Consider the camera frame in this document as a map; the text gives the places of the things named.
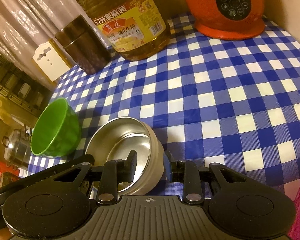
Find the operator hand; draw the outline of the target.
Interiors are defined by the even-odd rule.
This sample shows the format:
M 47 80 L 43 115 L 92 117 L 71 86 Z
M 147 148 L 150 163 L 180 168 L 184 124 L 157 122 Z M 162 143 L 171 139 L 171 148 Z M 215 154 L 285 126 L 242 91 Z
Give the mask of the operator hand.
M 0 229 L 0 240 L 9 240 L 12 237 L 8 228 Z

